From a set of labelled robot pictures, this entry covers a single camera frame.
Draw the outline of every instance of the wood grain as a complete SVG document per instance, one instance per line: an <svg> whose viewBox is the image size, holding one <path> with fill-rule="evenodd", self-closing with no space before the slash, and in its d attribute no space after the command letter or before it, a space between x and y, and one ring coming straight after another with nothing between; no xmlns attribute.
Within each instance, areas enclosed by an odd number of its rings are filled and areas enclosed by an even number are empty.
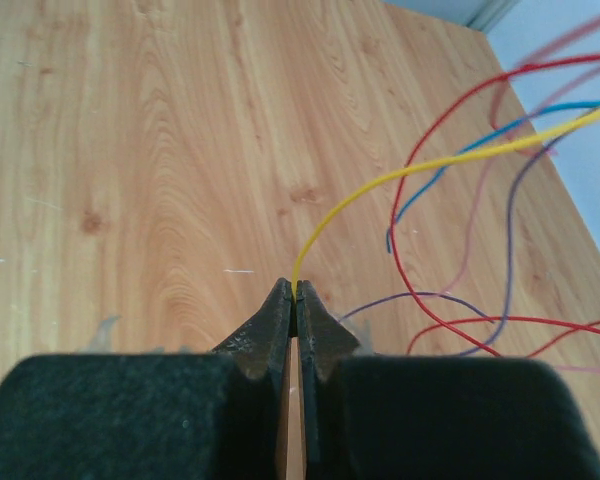
<svg viewBox="0 0 600 480"><path fill-rule="evenodd" d="M401 166L450 102L498 71L482 34L376 1L0 1L0 379L36 352L106 345L96 332L112 315L116 351L212 347L290 276L329 208ZM463 107L420 159L486 134L488 102ZM507 98L503 118L520 114ZM494 167L454 291L493 314L522 162ZM451 169L400 226L417 288L454 276L480 168ZM356 202L307 258L302 277L335 313L401 291L384 251L394 192ZM600 255L548 161L519 195L515 262L514 313L600 318ZM385 353L429 324L407 300L359 317ZM522 355L558 331L512 325L497 346ZM437 332L418 352L465 346ZM600 338L572 335L542 358L600 366ZM564 376L600 448L600 376Z"/></svg>

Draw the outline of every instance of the wooden surface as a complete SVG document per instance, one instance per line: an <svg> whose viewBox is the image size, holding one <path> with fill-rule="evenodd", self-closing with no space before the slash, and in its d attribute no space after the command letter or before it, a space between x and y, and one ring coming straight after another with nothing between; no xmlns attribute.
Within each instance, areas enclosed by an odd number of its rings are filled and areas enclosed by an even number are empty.
<svg viewBox="0 0 600 480"><path fill-rule="evenodd" d="M0 1L0 379L36 352L209 349L290 276L330 207L401 166L443 108L498 70L482 34L375 1ZM488 102L467 104L420 160L489 132ZM521 113L508 98L503 118ZM493 169L453 292L491 314L506 192L523 162ZM451 169L401 225L418 288L455 274L480 168ZM394 192L348 208L307 258L302 277L336 314L402 290L384 251ZM600 255L548 161L519 196L515 262L514 313L600 318ZM429 324L402 300L352 328L400 354ZM497 347L522 355L558 332L512 325ZM439 331L417 350L464 347ZM600 338L573 335L542 358L600 366ZM564 377L600 448L600 376Z"/></svg>

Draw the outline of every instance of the red wire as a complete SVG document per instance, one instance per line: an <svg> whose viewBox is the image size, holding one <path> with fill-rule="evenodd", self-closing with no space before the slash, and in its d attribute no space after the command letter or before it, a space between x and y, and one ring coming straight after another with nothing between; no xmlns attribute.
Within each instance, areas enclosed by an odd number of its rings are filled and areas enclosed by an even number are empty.
<svg viewBox="0 0 600 480"><path fill-rule="evenodd" d="M407 159L407 162L406 162L405 166L409 166L413 162L413 159L415 158L416 154L418 153L418 151L420 150L420 148L422 147L422 145L424 144L424 142L429 138L429 136L433 133L433 131L436 128L438 128L442 124L442 122L444 122L444 120L446 120L447 117L449 115L451 115L451 113L453 113L453 111L456 108L458 108L462 103L464 103L469 97L471 97L475 93L483 90L484 88L488 87L489 85L492 85L492 84L497 83L499 81L508 80L508 79L510 79L512 77L515 77L517 75L522 75L522 74L526 74L526 73L530 73L530 72L535 72L535 71L539 71L539 70L545 70L545 69L549 69L549 68L562 67L562 66L566 66L566 65L574 65L574 64L579 64L579 63L588 63L588 62L597 62L597 61L600 61L600 53L590 54L590 55L580 55L580 56L576 56L576 57L568 57L568 58L563 58L563 59L558 59L558 60L552 60L550 62L541 63L541 64L537 64L537 65L536 64L533 64L533 65L523 65L522 67L519 67L517 69L511 70L509 72L501 73L499 75L496 75L494 77L491 77L491 78L485 80L484 82L482 82L479 85L476 85L475 87L471 88L464 95L462 95L460 98L458 98L433 123L433 125L431 125L431 127L429 127L429 129L425 132L425 134L422 136L422 138L420 138L420 140L418 141L418 143L416 144L416 146L412 150L411 154L409 155L409 158ZM402 177L400 179L400 183L398 185L398 191L396 193L396 198L395 198L395 200L393 202L393 207L391 209L391 217L389 218L389 238L391 239L391 247L393 249L393 258L395 260L396 267L398 268L398 272L400 273L400 276L402 277L402 280L403 280L405 286L407 287L407 290L409 290L409 293L411 293L411 295L413 296L413 299L416 301L416 303L422 309L422 311L424 311L434 321L436 321L440 325L444 326L448 330L451 330L452 332L454 332L455 334L457 334L460 337L464 338L465 340L471 342L475 346L480 347L482 350L485 350L485 351L489 352L491 355L500 356L500 354L496 350L492 349L491 347L489 347L487 345L484 345L480 341L478 341L475 338L471 337L470 335L464 333L462 330L459 330L459 329L455 328L452 324L450 324L448 322L445 322L443 319L441 319L436 314L434 314L424 304L424 302L422 301L422 299L418 296L418 294L415 292L413 286L409 282L409 279L407 278L407 274L405 273L404 268L402 267L402 262L400 260L400 254L399 254L398 248L396 246L395 222L394 222L394 219L396 217L396 212L398 210L398 202L400 201L400 196L402 194L402 189L404 188L405 181L406 181L406 177Z"/></svg>
<svg viewBox="0 0 600 480"><path fill-rule="evenodd" d="M543 58L555 53L556 51L564 48L570 43L578 40L581 37L584 37L600 28L600 17L594 18L593 20L579 26L578 28L567 32L561 37L556 38L553 42L548 45L536 50L531 55L528 55L524 58L520 64L528 65L532 63L536 63L541 61ZM502 102L502 98L504 97L504 93L507 91L507 84L504 83L504 80L501 80L500 87L496 90L493 95L493 100L491 101L491 109L489 111L489 123L494 130L498 129L497 126L497 116L498 110L500 108L500 103Z"/></svg>
<svg viewBox="0 0 600 480"><path fill-rule="evenodd" d="M499 320L499 318L500 317L462 318L462 319L459 319L459 320L452 320L449 323L453 324L453 325L459 325L459 324L464 324L464 323L490 322L492 320ZM508 320L510 320L512 322L543 323L545 325L557 325L559 327L568 327L568 328L571 329L571 330L567 330L566 332L561 333L560 335L558 335L556 338L554 338L550 342L546 343L542 347L540 347L537 350L535 350L532 353L530 353L528 355L529 358L535 357L536 355L539 355L540 353L544 352L547 348L549 348L549 347L555 345L556 343L558 343L564 337L566 337L568 335L571 335L572 333L575 333L575 332L586 331L586 332L589 332L589 333L595 333L597 335L600 335L600 329L594 328L595 325L600 325L600 320L595 321L595 322L591 322L591 323L587 323L585 325L580 325L578 323L572 323L572 322L563 322L561 320L551 320L551 319L548 319L548 318L535 318L535 317L517 317L517 316L511 316L511 317L508 318ZM423 330L420 330L416 334L416 336L413 337L413 339L411 340L411 342L409 342L409 346L407 347L407 355L409 355L411 353L411 351L413 350L413 347L415 346L416 342L418 341L418 339L420 337L422 337L426 333L429 333L429 332L431 332L433 330L436 330L438 328L442 328L442 325L431 325L430 327L427 327L427 328L424 328Z"/></svg>

